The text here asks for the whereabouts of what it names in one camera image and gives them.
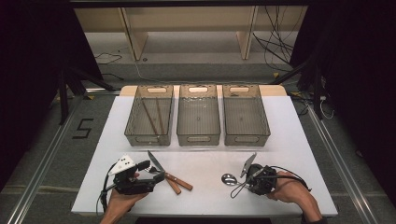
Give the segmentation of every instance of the gray floor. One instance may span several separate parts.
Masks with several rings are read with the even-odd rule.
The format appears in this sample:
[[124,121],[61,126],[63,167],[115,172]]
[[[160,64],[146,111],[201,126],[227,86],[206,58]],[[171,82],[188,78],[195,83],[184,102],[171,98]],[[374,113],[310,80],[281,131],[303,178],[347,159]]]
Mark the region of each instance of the gray floor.
[[[131,60],[123,35],[87,34],[87,37],[90,39],[95,55],[102,52],[122,55],[122,58],[114,63],[100,64],[102,73],[123,78],[121,80],[112,75],[104,75],[105,81],[115,87],[142,83],[151,84],[159,81],[175,84],[183,81],[268,83],[274,79],[274,73],[277,72],[265,64],[263,51],[254,41],[249,60],[241,60],[233,33],[150,34],[142,60],[136,63],[138,70]],[[285,64],[272,60],[270,55],[267,56],[267,62],[276,63],[279,67],[288,69]],[[97,61],[107,63],[113,59],[102,57]],[[297,91],[296,80],[298,77],[284,83],[287,91]],[[90,82],[85,82],[85,85],[87,88],[96,88]],[[116,94],[92,92],[88,95],[93,97],[85,97],[77,104],[76,98],[72,99],[73,94],[70,93],[70,103],[76,105],[76,112],[23,223],[99,223],[100,217],[82,217],[70,211]],[[303,103],[297,100],[293,102],[296,113],[305,112]],[[332,111],[330,105],[323,105],[323,109]],[[60,114],[60,103],[55,98],[53,104],[49,105],[46,122],[42,124],[31,149],[25,153],[0,194],[0,223],[7,222],[14,205],[34,176],[52,138],[60,128],[58,124]],[[92,130],[88,138],[75,139],[74,136],[85,134],[78,130],[82,119],[92,119],[84,123]],[[309,113],[301,115],[300,121],[318,167],[338,208],[339,215],[330,218],[329,223],[363,223]],[[355,146],[342,122],[335,114],[332,119],[324,119],[323,123],[342,157],[347,161],[347,167],[369,202],[378,223],[396,223],[394,206],[375,181],[375,177],[365,164],[364,159],[356,155]],[[299,223],[299,221],[297,217],[272,218],[272,222],[275,224],[292,224]],[[121,221],[121,223],[133,222],[131,217]]]

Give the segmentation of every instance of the tabletop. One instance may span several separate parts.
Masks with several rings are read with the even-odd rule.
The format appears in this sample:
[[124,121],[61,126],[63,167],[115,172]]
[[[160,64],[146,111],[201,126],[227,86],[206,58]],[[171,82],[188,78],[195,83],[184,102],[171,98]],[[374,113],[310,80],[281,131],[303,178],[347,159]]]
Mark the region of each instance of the tabletop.
[[[257,152],[254,163],[274,165],[293,171],[302,177],[318,201],[323,216],[337,215],[331,195],[321,176],[311,148],[304,135],[289,96],[263,96],[262,102],[271,130],[264,147],[224,146],[223,127],[218,146],[181,147],[176,128],[172,129],[169,147],[132,147],[124,135],[133,96],[116,97],[103,129],[90,167],[82,182],[72,212],[92,215],[109,167],[123,155],[129,155],[138,163],[149,160],[150,150],[166,169],[193,185],[193,190],[182,189],[176,195],[166,181],[156,185],[144,200],[130,212],[138,217],[284,217],[299,216],[296,204],[282,203],[258,196],[243,189],[234,199],[230,197],[234,187],[221,182],[224,174],[233,174],[239,182],[244,162]],[[175,96],[174,117],[177,117],[178,97]],[[222,98],[219,96],[220,123],[223,123]],[[151,174],[139,172],[141,178]],[[102,213],[101,204],[97,207]]]

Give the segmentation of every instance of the wire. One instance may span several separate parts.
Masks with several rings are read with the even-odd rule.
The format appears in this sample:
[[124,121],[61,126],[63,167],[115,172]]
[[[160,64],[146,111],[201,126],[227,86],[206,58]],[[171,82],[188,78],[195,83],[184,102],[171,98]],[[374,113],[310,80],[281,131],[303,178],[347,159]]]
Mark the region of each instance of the wire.
[[323,116],[324,116],[326,119],[332,119],[332,117],[334,117],[334,110],[332,111],[332,116],[331,116],[331,117],[327,117],[326,114],[323,112],[323,108],[322,108],[323,102],[324,102],[324,100],[321,100],[321,101],[320,101],[320,110],[321,110]]
[[300,113],[297,114],[298,117],[300,117],[300,116],[302,116],[302,115],[306,115],[306,114],[308,113],[308,107],[309,107],[309,105],[306,105],[306,106],[304,107],[304,109],[302,109],[302,110],[300,111]]
[[[245,187],[246,184],[247,184],[247,181],[245,181],[244,183],[238,185],[238,187],[233,189],[233,191],[231,191],[231,193],[230,193],[231,198],[234,199],[236,196],[238,196],[238,194],[242,191],[242,189]],[[233,192],[239,188],[240,188],[240,190],[238,190],[238,192],[236,192],[236,194],[233,196]]]
[[97,216],[97,217],[99,217],[99,214],[98,214],[98,204],[99,204],[99,200],[100,200],[101,197],[102,197],[102,194],[99,195],[98,201],[96,201],[96,216]]
[[290,70],[281,69],[281,68],[277,67],[276,65],[272,66],[272,65],[270,65],[270,64],[267,62],[266,51],[268,50],[268,51],[270,51],[271,54],[275,55],[275,56],[276,56],[278,59],[280,59],[282,62],[284,62],[284,63],[290,65],[288,61],[284,60],[283,58],[281,58],[280,56],[278,56],[275,52],[271,51],[269,48],[267,48],[266,46],[264,46],[264,44],[260,41],[260,39],[258,39],[258,37],[257,37],[254,33],[253,33],[253,35],[254,35],[254,37],[256,37],[256,40],[259,42],[260,46],[262,46],[262,48],[264,49],[264,61],[265,61],[265,63],[267,64],[267,66],[269,66],[269,67],[272,68],[272,69],[279,70],[279,71],[282,71],[282,72],[289,72]]
[[102,75],[103,76],[113,76],[113,77],[117,77],[119,80],[125,80],[123,77],[119,77],[119,76],[116,76],[116,75],[114,75],[114,74],[112,74],[112,73],[102,73]]
[[96,56],[95,59],[100,59],[100,56],[105,55],[105,54],[106,54],[106,55],[113,56],[113,57],[118,57],[118,58],[116,58],[116,59],[114,59],[114,60],[112,60],[112,61],[110,61],[110,62],[107,62],[107,63],[98,63],[98,64],[110,64],[110,63],[114,63],[115,61],[117,61],[117,60],[119,60],[119,59],[122,58],[122,56],[119,55],[119,54],[101,53],[101,54],[99,54],[98,56]]
[[293,92],[286,92],[286,94],[291,98],[291,100],[299,100],[303,103],[309,102],[311,103],[313,100],[312,99],[306,99],[303,96],[300,96],[300,92],[298,93],[293,93]]
[[294,172],[292,172],[292,171],[290,171],[290,170],[287,170],[287,169],[285,169],[285,168],[283,168],[283,167],[280,167],[280,166],[270,166],[270,167],[271,167],[271,168],[277,168],[277,169],[284,170],[284,171],[289,172],[289,173],[291,173],[292,175],[295,175],[295,176],[299,177],[300,179],[302,179],[299,175],[297,175],[297,174],[295,174]]
[[117,163],[114,163],[111,165],[110,169],[108,169],[105,177],[105,182],[103,183],[103,189],[100,191],[99,199],[101,201],[101,204],[103,206],[103,211],[105,212],[107,210],[107,192],[111,189],[114,189],[116,187],[115,184],[111,185],[110,187],[107,187],[107,180],[108,180],[108,173],[110,172],[111,169],[116,165]]
[[[282,22],[283,22],[283,19],[284,19],[284,17],[285,17],[285,13],[286,13],[286,10],[287,10],[287,9],[288,9],[288,7],[285,7],[285,9],[284,9],[283,12],[282,12],[282,17],[279,19],[280,7],[276,7],[276,17],[275,17],[275,21],[274,21],[274,20],[271,18],[270,14],[269,14],[269,12],[268,12],[267,7],[265,7],[265,11],[266,11],[266,13],[267,13],[267,15],[268,15],[268,19],[270,20],[271,26],[272,26],[272,28],[273,28],[273,30],[272,30],[272,32],[271,32],[271,35],[270,35],[270,37],[269,37],[269,40],[260,39],[260,38],[258,38],[257,36],[255,36],[255,34],[253,33],[253,35],[256,37],[256,40],[257,40],[257,41],[260,43],[260,45],[264,48],[264,60],[265,60],[265,62],[266,62],[268,65],[269,65],[269,63],[267,62],[266,55],[265,55],[266,51],[269,51],[269,52],[272,54],[272,60],[271,60],[271,62],[272,62],[273,59],[274,59],[274,57],[277,57],[278,59],[281,59],[281,57],[275,53],[275,51],[276,51],[277,49],[280,49],[281,52],[282,52],[282,54],[283,54],[284,59],[281,59],[281,61],[284,62],[284,63],[287,63],[288,65],[290,65],[290,63],[287,62],[286,59],[288,58],[288,56],[291,57],[290,51],[292,50],[293,46],[286,44],[284,41],[285,41],[287,38],[289,38],[289,36],[293,33],[295,27],[296,27],[297,24],[299,23],[299,21],[300,21],[300,19],[301,19],[301,17],[302,17],[303,11],[304,11],[304,7],[301,7],[301,11],[300,11],[299,18],[298,18],[297,22],[294,23],[294,25],[293,25],[291,31],[289,32],[289,34],[288,34],[285,38],[282,39],[282,36],[281,36],[281,33],[280,33],[280,26],[281,26],[281,24],[282,24]],[[272,38],[272,37],[274,37],[274,39],[276,39],[276,40],[279,42],[279,44],[276,44],[276,43],[274,43],[274,42],[271,42],[271,38]],[[275,46],[276,46],[276,49],[275,49],[274,51],[269,50],[269,48],[268,48],[269,44],[275,45]],[[277,66],[275,66],[275,67],[273,67],[273,66],[271,66],[271,65],[269,65],[269,66],[270,66],[271,68],[273,68],[273,69],[277,69],[277,70],[280,70],[280,71],[289,72],[289,71],[287,71],[287,70],[279,69]]]
[[308,189],[309,191],[311,191],[312,189],[309,189],[308,186],[306,185],[305,181],[301,178],[295,177],[295,176],[291,176],[291,175],[267,175],[267,176],[263,176],[260,177],[262,179],[271,179],[271,178],[276,178],[276,179],[280,179],[280,178],[284,178],[284,179],[293,179],[293,180],[297,180],[299,181],[306,189]]

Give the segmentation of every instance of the storage bin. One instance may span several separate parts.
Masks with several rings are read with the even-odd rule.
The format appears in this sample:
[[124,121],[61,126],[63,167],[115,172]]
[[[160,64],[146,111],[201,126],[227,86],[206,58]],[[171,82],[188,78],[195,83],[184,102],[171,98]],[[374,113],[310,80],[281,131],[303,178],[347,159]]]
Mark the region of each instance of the storage bin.
[[223,85],[224,144],[263,147],[270,136],[258,85]]
[[138,86],[125,129],[132,146],[169,146],[173,86]]
[[219,144],[219,101],[216,85],[181,85],[177,139],[181,146]]

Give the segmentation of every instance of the metal spoon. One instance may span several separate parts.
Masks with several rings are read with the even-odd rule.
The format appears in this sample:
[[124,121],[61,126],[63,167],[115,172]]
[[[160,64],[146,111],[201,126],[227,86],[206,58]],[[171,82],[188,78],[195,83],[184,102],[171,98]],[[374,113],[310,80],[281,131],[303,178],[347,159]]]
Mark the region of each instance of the metal spoon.
[[235,176],[231,175],[231,174],[225,174],[221,177],[221,181],[228,185],[228,186],[234,186],[234,185],[241,185],[241,183],[239,183]]

